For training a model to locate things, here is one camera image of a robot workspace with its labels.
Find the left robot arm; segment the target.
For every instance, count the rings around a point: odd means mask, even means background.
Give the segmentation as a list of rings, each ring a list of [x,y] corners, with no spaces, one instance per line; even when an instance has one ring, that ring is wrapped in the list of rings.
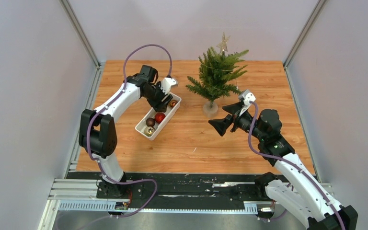
[[[79,145],[95,161],[102,174],[103,192],[115,198],[127,194],[126,174],[116,157],[117,133],[115,124],[120,116],[136,101],[147,99],[156,112],[166,112],[173,99],[170,90],[178,81],[167,75],[158,80],[158,71],[143,65],[139,73],[125,76],[118,91],[104,104],[90,110],[85,109],[80,117]]]

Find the silver star ornament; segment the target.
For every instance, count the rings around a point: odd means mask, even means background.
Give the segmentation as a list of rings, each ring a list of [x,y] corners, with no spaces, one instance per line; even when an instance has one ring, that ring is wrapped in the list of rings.
[[[216,48],[219,49],[220,53],[224,53],[228,51],[227,43],[229,40],[230,40],[230,35],[226,36],[226,34],[223,32],[221,41],[216,45]]]

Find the small green christmas tree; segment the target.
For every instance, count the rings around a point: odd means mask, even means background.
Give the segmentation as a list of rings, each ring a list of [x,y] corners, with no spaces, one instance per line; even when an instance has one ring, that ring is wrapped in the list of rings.
[[[189,84],[185,87],[188,91],[199,95],[206,100],[203,105],[203,113],[206,117],[215,117],[218,113],[216,100],[221,97],[229,97],[232,93],[239,94],[240,90],[234,80],[244,75],[247,65],[239,65],[249,50],[241,52],[220,53],[210,47],[199,59],[198,79],[187,76]]]

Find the red glitter ball ornament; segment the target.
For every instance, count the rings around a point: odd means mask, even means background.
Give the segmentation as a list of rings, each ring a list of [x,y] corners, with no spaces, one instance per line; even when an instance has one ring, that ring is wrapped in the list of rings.
[[[156,113],[154,119],[156,120],[157,124],[160,124],[166,118],[165,113]]]

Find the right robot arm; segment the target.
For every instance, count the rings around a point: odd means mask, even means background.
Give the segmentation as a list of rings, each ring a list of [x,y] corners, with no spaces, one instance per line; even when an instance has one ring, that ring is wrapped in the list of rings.
[[[277,110],[264,109],[255,114],[242,112],[243,102],[224,106],[228,115],[211,119],[210,125],[223,136],[241,129],[248,134],[250,149],[262,156],[282,173],[290,183],[287,187],[273,173],[263,174],[256,181],[257,198],[278,202],[308,230],[354,230],[358,213],[351,206],[342,205],[307,170],[299,155],[281,135],[282,123]]]

